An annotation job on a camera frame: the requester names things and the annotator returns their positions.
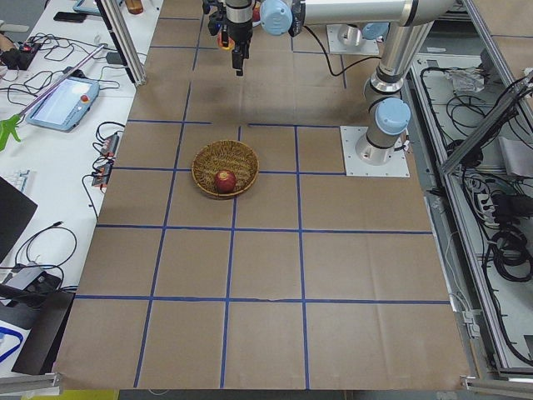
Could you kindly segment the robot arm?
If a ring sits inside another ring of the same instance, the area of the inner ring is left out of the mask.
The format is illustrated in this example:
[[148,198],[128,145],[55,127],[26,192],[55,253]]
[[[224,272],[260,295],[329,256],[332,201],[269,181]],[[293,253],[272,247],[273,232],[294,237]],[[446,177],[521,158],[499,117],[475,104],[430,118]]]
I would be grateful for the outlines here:
[[388,31],[381,60],[365,86],[371,121],[356,143],[358,157],[378,166],[390,160],[411,119],[400,98],[404,77],[433,22],[452,5],[436,0],[263,1],[260,24],[272,36],[295,37],[303,28],[326,24],[353,25],[368,38]]

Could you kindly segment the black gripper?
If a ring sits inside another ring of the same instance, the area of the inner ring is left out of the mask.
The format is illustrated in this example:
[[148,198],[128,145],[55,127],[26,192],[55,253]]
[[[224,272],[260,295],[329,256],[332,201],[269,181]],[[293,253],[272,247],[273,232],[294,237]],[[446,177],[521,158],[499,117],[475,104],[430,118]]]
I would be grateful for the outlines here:
[[[252,40],[252,20],[245,22],[233,22],[227,20],[228,34],[234,42],[232,50],[232,67],[237,76],[243,75],[243,58],[250,57],[250,45]],[[220,46],[228,46],[227,26],[222,25],[220,32]]]
[[224,2],[220,0],[202,0],[204,14],[209,14],[212,8],[215,8],[218,12],[223,11],[225,9]]

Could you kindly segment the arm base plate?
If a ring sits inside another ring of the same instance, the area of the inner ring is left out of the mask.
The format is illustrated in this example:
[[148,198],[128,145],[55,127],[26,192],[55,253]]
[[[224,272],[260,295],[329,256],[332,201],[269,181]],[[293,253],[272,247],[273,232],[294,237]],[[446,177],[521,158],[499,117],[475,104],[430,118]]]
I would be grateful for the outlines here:
[[377,56],[379,48],[375,39],[364,36],[357,25],[330,24],[326,26],[329,53],[339,55]]
[[393,147],[380,149],[367,140],[367,127],[340,126],[345,171],[348,177],[408,178],[410,176],[404,150],[398,138]]

